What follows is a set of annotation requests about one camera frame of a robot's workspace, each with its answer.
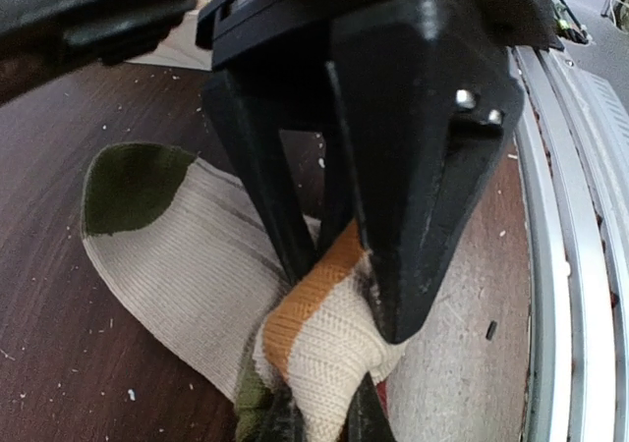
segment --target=orange stripe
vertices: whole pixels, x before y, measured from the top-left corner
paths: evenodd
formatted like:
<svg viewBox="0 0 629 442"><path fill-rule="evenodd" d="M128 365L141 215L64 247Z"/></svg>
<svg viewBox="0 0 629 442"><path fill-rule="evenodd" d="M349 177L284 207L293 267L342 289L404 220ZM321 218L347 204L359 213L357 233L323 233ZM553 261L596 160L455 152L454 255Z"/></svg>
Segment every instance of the orange stripe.
<svg viewBox="0 0 629 442"><path fill-rule="evenodd" d="M304 323L320 308L334 286L354 269L365 251L352 221L313 270L268 316L262 333L266 359L288 380L291 349Z"/></svg>

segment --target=aluminum rail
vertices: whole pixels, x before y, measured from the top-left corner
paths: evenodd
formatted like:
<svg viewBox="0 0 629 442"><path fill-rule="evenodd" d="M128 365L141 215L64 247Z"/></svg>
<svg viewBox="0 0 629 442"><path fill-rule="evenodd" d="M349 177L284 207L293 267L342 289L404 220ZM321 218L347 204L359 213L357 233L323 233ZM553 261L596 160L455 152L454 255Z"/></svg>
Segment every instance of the aluminum rail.
<svg viewBox="0 0 629 442"><path fill-rule="evenodd" d="M572 326L563 234L531 101L516 128L532 264L529 398L522 440L568 438Z"/></svg>
<svg viewBox="0 0 629 442"><path fill-rule="evenodd" d="M528 48L518 48L516 58L522 78L529 88L530 101L539 116L563 244L570 264L568 290L571 303L572 381L568 438L565 440L612 442L616 407L616 355L598 215L590 196L582 159L570 130L571 123L566 119L566 108L562 106L564 96L559 95L558 98L555 92L557 86L553 89L547 59ZM539 256L533 257L534 262L541 259ZM541 383L533 382L532 394L540 391ZM533 400L531 404L542 405L547 404L547 401ZM542 409L532 406L529 415ZM549 424L553 425L554 414L548 416L551 417ZM529 420L528 424L530 428L536 427L534 420ZM529 434L535 435L532 430L529 430ZM542 442L543 439L529 440Z"/></svg>
<svg viewBox="0 0 629 442"><path fill-rule="evenodd" d="M629 169L623 154L629 148L629 116L609 83L581 71L567 52L542 54L541 59L569 122L599 216L616 346L614 441L625 442L629 440Z"/></svg>

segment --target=metal screw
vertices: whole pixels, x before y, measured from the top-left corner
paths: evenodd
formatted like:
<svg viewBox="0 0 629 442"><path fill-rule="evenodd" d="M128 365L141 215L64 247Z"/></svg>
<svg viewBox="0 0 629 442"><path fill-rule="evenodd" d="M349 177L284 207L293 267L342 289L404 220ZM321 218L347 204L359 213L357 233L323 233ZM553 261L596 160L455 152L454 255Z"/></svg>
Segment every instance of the metal screw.
<svg viewBox="0 0 629 442"><path fill-rule="evenodd" d="M497 126L502 125L502 112L500 110L491 110L489 112L487 121L491 125L497 125Z"/></svg>
<svg viewBox="0 0 629 442"><path fill-rule="evenodd" d="M476 108L476 96L469 90L456 90L456 106L461 110L471 111Z"/></svg>

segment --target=white paint speck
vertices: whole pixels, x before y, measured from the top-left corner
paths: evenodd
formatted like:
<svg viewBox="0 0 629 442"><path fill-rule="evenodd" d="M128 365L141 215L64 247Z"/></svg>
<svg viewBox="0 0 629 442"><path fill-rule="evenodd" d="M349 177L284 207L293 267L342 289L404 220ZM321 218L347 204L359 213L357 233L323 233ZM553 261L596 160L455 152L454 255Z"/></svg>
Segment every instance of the white paint speck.
<svg viewBox="0 0 629 442"><path fill-rule="evenodd" d="M5 359L9 359L12 361L16 361L13 357L11 357L9 354L7 354L6 352L4 352L2 349L0 349L0 354L2 354L4 356Z"/></svg>

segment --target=dark wood surface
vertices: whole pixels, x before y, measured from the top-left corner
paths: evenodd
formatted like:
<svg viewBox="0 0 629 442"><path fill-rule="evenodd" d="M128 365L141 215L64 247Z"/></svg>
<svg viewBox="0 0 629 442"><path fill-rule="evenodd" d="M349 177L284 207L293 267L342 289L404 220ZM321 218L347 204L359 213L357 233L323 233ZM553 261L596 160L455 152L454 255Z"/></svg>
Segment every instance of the dark wood surface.
<svg viewBox="0 0 629 442"><path fill-rule="evenodd" d="M108 143L178 144L230 170L199 110L204 78L149 66L90 67L0 108L0 440L232 440L230 403L116 302L79 238L86 167ZM304 209L317 214L322 140L285 140ZM515 164L500 167L465 241L476 252L510 248L522 282L528 262ZM509 195L496 194L496 185ZM499 238L497 211L501 229L520 232ZM466 269L471 283L492 276L491 257L482 257L482 266ZM521 294L511 305L526 315Z"/></svg>

